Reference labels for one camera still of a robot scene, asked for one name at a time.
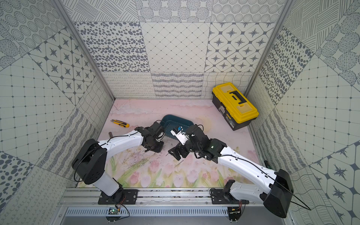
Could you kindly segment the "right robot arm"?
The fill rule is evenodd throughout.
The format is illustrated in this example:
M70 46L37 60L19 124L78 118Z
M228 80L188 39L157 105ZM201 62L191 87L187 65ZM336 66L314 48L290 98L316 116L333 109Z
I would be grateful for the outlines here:
M287 217L294 194L288 172L283 169L274 171L247 159L226 143L209 138L197 125L187 130L174 128L171 134L179 141L169 150L177 160L186 158L192 152L196 158L204 158L236 171L260 188L259 198L268 211L280 218Z

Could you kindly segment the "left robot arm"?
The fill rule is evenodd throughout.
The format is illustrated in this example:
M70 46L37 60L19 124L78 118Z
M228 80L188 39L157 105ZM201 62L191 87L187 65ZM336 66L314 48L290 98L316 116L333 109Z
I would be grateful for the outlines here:
M75 171L74 176L80 178L76 182L94 185L105 196L122 201L123 187L106 172L107 161L125 150L138 146L144 147L147 152L160 153L164 145L161 138L164 135L165 130L161 124L154 122L149 127L136 127L127 134L114 136L108 140L87 140L71 164Z

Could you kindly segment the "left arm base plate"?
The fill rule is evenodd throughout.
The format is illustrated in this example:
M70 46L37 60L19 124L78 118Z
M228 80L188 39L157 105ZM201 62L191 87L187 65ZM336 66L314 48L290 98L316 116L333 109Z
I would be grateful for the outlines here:
M137 201L138 189L119 189L112 196L106 195L103 191L100 194L99 205L135 205Z

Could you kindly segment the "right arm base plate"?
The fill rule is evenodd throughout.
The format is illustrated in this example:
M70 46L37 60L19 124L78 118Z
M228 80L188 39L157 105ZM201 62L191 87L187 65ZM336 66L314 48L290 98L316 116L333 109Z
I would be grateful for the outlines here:
M209 191L212 204L249 204L249 200L237 200L231 194L222 189L211 188Z

